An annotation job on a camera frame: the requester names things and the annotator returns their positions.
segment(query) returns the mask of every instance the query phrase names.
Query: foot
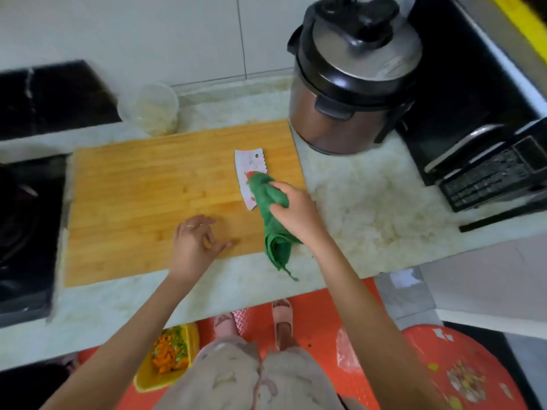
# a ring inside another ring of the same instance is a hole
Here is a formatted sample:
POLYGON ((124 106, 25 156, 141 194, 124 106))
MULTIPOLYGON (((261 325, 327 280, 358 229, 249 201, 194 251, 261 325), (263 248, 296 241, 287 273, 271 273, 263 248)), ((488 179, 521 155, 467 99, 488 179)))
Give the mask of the foot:
POLYGON ((293 338, 293 306, 289 300, 272 302, 272 314, 277 349, 283 351, 289 347, 297 347, 298 343, 293 338))
POLYGON ((214 319, 215 339, 239 335, 234 316, 230 314, 217 315, 214 319))

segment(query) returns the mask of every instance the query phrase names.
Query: green rag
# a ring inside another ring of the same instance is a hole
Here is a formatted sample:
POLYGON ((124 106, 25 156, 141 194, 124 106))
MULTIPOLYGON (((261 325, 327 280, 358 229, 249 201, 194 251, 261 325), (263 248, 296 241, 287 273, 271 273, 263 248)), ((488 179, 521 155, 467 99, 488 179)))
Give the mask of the green rag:
POLYGON ((283 269, 289 274, 292 280, 298 282, 287 270, 287 262, 291 256, 293 243, 302 243, 293 236, 277 219, 270 213, 270 205, 277 203, 285 208, 289 207, 289 199, 283 191, 272 187, 268 183, 275 181, 264 173, 255 173, 249 178, 249 187, 254 194, 256 204, 260 209, 260 215, 264 219, 264 250, 270 262, 277 268, 283 269))

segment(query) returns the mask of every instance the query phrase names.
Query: vegetable scraps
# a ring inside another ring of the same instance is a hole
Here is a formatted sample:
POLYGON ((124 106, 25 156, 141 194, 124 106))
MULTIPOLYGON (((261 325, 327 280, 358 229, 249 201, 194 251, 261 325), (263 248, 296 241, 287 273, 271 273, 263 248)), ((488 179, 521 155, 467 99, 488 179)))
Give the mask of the vegetable scraps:
POLYGON ((163 330, 153 348, 152 364, 160 374, 188 367, 188 345, 182 338, 180 326, 163 330))

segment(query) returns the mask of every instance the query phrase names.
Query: brown pot body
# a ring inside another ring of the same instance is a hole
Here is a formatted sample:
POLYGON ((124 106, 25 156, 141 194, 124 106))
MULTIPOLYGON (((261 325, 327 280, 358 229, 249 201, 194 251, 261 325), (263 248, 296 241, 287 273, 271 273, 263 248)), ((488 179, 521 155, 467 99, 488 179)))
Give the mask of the brown pot body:
POLYGON ((317 111, 315 100, 315 93, 295 68, 289 120, 298 135, 317 151, 331 155, 366 151, 373 147, 374 138, 386 124, 388 110, 355 112, 347 121, 339 121, 317 111))

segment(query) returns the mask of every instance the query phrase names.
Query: person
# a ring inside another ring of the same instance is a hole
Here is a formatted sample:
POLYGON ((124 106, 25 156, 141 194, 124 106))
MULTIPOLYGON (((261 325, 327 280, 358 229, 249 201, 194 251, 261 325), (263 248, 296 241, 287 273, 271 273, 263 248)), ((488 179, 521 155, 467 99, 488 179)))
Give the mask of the person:
MULTIPOLYGON (((411 347, 374 299, 327 233, 310 195, 280 182, 289 207, 270 211, 314 255, 359 363, 383 410, 444 409, 411 347)), ((190 292, 229 242, 216 241, 210 224, 195 216, 174 233, 174 256, 165 280, 137 313, 75 372, 43 410, 113 409, 175 307, 190 292)), ((264 360, 256 347, 238 337, 234 318, 215 318, 217 339, 204 347, 194 365, 156 407, 197 409, 357 409, 356 400, 340 399, 311 355, 292 337, 288 300, 272 303, 280 352, 264 360)))

